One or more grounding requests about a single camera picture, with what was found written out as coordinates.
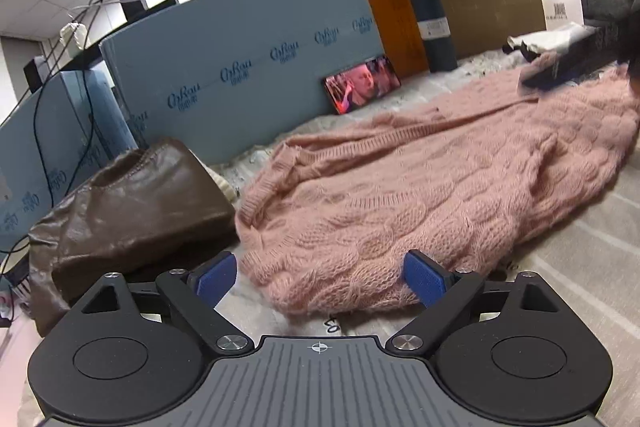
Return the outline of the brown leather bag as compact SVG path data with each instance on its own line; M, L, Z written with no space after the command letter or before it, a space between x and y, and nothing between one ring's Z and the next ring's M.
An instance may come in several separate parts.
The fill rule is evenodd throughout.
M47 336L103 274L152 282L235 242L235 210L180 141L128 150L28 232L30 311Z

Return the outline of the white folded cloth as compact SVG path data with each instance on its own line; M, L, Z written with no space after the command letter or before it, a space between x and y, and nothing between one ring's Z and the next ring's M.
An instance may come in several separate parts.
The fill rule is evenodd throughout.
M573 22L564 24L552 30L531 32L530 34L506 38L506 45L510 49L519 49L522 46L529 52L537 55L548 52L559 54L566 53L574 42L591 36L597 28L587 25L579 25Z

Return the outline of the small blue foam board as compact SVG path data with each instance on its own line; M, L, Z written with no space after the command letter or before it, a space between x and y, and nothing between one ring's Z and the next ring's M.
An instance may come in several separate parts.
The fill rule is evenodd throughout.
M104 72L51 78L1 127L1 250L136 146Z

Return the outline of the pink knitted sweater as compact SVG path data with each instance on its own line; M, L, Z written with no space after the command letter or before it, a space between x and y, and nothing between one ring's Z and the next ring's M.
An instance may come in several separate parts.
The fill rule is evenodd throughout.
M408 251L487 273L590 202L639 129L626 68L547 94L520 78L284 140L236 213L244 275L285 314L396 309Z

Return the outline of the large blue foam board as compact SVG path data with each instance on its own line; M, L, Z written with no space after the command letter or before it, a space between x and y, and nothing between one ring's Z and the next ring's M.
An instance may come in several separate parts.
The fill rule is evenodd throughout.
M328 115L323 80L383 52L368 0L191 0L100 49L138 141L212 165Z

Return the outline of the smartphone showing video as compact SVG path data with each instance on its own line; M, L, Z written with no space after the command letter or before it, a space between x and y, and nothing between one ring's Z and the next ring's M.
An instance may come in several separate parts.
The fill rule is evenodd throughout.
M321 84L335 112L340 115L384 98L401 86L392 63L385 55L328 76Z

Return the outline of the dark teal thermos bottle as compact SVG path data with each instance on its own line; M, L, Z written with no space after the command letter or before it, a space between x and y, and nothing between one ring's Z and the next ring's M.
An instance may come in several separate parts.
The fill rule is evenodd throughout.
M431 72L452 72L458 68L442 0L410 0Z

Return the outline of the orange board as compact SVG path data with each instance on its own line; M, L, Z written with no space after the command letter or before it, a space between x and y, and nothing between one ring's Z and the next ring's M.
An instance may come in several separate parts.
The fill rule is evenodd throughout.
M428 71L411 0L368 0L386 56L400 79Z

